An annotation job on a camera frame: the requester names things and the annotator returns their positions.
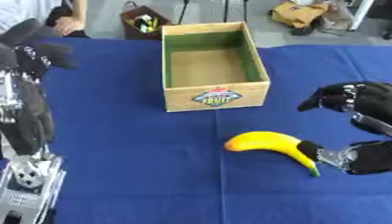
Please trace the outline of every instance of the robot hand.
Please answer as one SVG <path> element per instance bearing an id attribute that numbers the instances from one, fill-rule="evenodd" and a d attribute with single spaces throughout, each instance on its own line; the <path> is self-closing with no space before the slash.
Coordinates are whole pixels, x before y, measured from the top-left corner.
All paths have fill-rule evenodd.
<path id="1" fill-rule="evenodd" d="M 47 145 L 53 121 L 39 83 L 50 67 L 74 63 L 71 48 L 39 41 L 52 36 L 34 19 L 0 36 L 0 130 L 14 151 L 4 153 L 9 162 L 0 178 L 0 223 L 53 223 L 67 173 Z"/>
<path id="2" fill-rule="evenodd" d="M 72 48 L 47 44 L 42 38 L 55 36 L 49 28 L 29 19 L 0 36 L 0 130 L 18 155 L 33 155 L 53 139 L 53 122 L 39 86 L 52 67 L 74 68 Z"/>
<path id="3" fill-rule="evenodd" d="M 392 171 L 392 141 L 353 143 L 344 150 L 324 150 L 303 141 L 297 147 L 308 158 L 339 168 L 348 174 L 365 175 Z"/>
<path id="4" fill-rule="evenodd" d="M 353 113 L 355 127 L 392 137 L 391 84 L 348 82 L 321 87 L 298 106 L 299 111 L 314 108 Z"/>

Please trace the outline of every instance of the banana tip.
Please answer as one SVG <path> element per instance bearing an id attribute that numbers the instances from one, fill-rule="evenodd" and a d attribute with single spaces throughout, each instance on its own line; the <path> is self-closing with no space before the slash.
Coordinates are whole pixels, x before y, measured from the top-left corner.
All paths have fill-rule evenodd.
<path id="1" fill-rule="evenodd" d="M 319 169 L 315 166 L 315 167 L 312 167 L 311 169 L 310 169 L 310 171 L 311 171 L 311 176 L 312 177 L 314 177 L 314 178 L 319 178 L 320 177 L 320 172 L 319 172 Z"/>

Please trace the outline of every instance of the person's leg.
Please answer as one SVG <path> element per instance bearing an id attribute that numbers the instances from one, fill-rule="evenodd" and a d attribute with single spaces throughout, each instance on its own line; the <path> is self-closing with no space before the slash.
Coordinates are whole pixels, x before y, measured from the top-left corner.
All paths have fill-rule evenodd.
<path id="1" fill-rule="evenodd" d="M 46 25 L 50 27 L 54 27 L 56 25 L 56 20 L 62 17 L 70 17 L 72 15 L 72 9 L 63 0 L 63 3 L 60 7 L 57 7 L 52 10 L 49 18 L 46 20 Z M 64 36 L 66 38 L 90 38 L 84 31 L 74 31 L 69 35 Z"/>

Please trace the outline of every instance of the banana peel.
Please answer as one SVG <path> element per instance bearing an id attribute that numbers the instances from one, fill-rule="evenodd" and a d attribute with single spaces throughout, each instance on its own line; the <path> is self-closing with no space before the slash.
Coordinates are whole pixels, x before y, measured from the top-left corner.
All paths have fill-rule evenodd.
<path id="1" fill-rule="evenodd" d="M 298 145 L 301 142 L 301 140 L 294 136 L 281 133 L 252 131 L 229 139 L 225 143 L 225 147 L 229 151 L 277 151 L 297 160 L 301 165 L 310 170 L 313 177 L 319 177 L 319 169 L 316 163 L 298 149 Z"/>

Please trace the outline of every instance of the floor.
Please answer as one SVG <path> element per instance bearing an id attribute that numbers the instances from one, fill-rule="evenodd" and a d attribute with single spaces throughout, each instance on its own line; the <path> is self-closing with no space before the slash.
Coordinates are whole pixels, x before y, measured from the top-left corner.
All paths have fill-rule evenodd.
<path id="1" fill-rule="evenodd" d="M 221 22 L 224 0 L 191 0 L 185 14 L 183 24 Z M 87 32 L 93 38 L 121 39 L 122 25 L 119 15 L 124 9 L 126 0 L 89 0 L 87 14 Z M 183 0 L 136 0 L 139 5 L 147 5 L 173 23 L 179 20 Z M 240 21 L 242 0 L 230 0 L 229 21 Z M 285 45 L 338 44 L 338 45 L 392 45 L 392 40 L 380 38 L 386 25 L 379 19 L 366 19 L 358 31 L 352 31 L 344 37 L 336 37 L 315 31 L 311 36 L 294 37 L 287 27 L 271 21 L 267 11 L 281 0 L 249 0 L 248 25 L 257 46 L 272 47 Z"/>

